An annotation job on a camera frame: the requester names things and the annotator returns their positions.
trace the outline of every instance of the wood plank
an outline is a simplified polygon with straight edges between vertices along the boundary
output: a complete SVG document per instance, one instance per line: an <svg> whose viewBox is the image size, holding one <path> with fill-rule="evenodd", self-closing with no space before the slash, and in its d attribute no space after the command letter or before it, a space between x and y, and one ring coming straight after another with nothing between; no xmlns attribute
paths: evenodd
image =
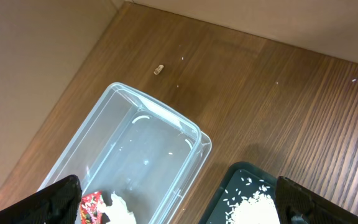
<svg viewBox="0 0 358 224"><path fill-rule="evenodd" d="M154 75L159 64L165 68ZM0 209L37 190L112 82L165 102L213 141L177 223L199 220L237 161L285 175L358 215L358 64L131 3L6 180Z"/></svg>

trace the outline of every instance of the clear plastic bin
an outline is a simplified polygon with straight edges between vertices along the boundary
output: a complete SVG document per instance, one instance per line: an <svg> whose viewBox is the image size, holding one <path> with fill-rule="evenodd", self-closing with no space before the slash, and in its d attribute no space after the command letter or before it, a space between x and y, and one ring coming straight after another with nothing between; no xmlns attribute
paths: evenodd
<svg viewBox="0 0 358 224"><path fill-rule="evenodd" d="M122 197L137 223L169 223L211 151L200 129L122 83L103 93L40 186L70 175L83 195Z"/></svg>

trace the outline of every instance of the beige panel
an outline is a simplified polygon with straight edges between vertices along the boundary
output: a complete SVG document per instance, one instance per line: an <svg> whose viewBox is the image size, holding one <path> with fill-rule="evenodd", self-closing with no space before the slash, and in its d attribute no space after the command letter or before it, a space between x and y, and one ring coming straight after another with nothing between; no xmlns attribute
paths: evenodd
<svg viewBox="0 0 358 224"><path fill-rule="evenodd" d="M0 0L0 187L115 13L110 0Z"/></svg>
<svg viewBox="0 0 358 224"><path fill-rule="evenodd" d="M353 0L135 0L358 62L358 1Z"/></svg>

